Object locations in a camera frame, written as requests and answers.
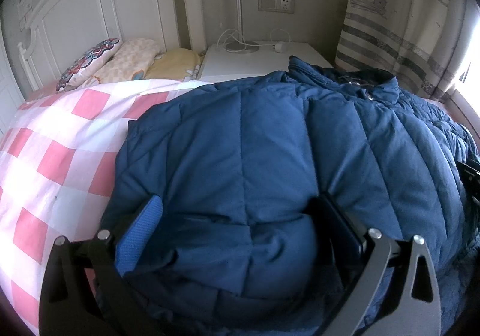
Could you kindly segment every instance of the curtain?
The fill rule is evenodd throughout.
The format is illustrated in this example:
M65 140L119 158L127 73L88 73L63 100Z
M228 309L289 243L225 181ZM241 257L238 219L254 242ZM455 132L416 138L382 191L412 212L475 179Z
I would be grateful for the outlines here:
M405 89L444 101L478 21L474 6L474 0L349 0L335 65L385 69Z

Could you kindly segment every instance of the white cable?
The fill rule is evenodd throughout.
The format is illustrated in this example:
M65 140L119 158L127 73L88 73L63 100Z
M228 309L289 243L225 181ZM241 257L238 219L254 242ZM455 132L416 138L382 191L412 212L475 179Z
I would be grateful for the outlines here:
M270 42L273 42L272 33L273 33L274 31L277 31L277 30L286 32L287 35L289 36L289 43L292 41L292 37L290 36L290 32L288 32L287 30L284 30L283 28L274 28L272 31L270 31Z
M283 28L274 28L272 31L270 31L270 42L273 43L273 39L272 39L272 33L276 30L280 30L280 31L284 31L288 34L289 36L289 43L291 42L291 37L290 37L290 33L287 31L287 30L284 30ZM239 53L239 52L242 52L244 50L247 49L248 46L254 46L254 47L260 47L260 46L272 46L272 43L264 43L264 44L261 44L261 45L256 45L256 44L247 44L245 42L245 40L243 39L242 37L242 40L239 40L237 37L235 37L235 33L239 36L240 35L240 32L238 30L236 30L235 28L227 28L224 32L222 32L222 34L220 34L220 36L218 37L218 40L217 40L217 49L218 49L218 45L220 44L220 39L222 39L222 36L225 35L227 32L229 31L233 31L232 33L230 33L226 38L225 40L223 41L223 44L222 44L222 48L225 50L225 51L228 51L229 53ZM237 41L238 43L240 44L243 44L245 47L243 49L240 49L240 50L228 50L226 47L225 47L225 44L227 43L226 41L228 39L234 39L235 41Z

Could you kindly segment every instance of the paper note on wall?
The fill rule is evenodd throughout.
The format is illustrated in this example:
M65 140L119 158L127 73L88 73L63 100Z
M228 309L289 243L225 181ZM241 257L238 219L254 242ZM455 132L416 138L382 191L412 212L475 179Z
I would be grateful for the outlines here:
M32 9L32 0L20 0L17 4L18 20L21 20Z
M20 19L20 31L23 31L25 29L26 24L27 19L25 18L25 16L23 16L23 18Z

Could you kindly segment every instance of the floral pillow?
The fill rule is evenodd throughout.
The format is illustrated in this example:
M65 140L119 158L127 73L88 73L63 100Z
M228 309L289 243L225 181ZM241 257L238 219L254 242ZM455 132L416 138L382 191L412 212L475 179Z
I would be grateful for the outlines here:
M57 83L57 92L71 91L95 74L120 48L118 38L109 38L83 53L66 71Z

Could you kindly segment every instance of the quilted fabric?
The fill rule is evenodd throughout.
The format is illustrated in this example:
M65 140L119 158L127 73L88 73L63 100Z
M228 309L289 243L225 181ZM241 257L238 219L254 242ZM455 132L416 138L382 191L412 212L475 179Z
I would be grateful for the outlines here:
M366 226L425 238L451 325L478 232L455 160L479 162L476 146L391 74L347 79L372 79L363 86L339 75L291 57L287 73L203 86L129 123L101 226L162 199L125 275L148 313L181 334L312 334L343 294L325 225L307 211L328 191Z
M152 39L129 40L120 47L110 62L85 80L81 88L121 81L143 80L160 49L160 44Z

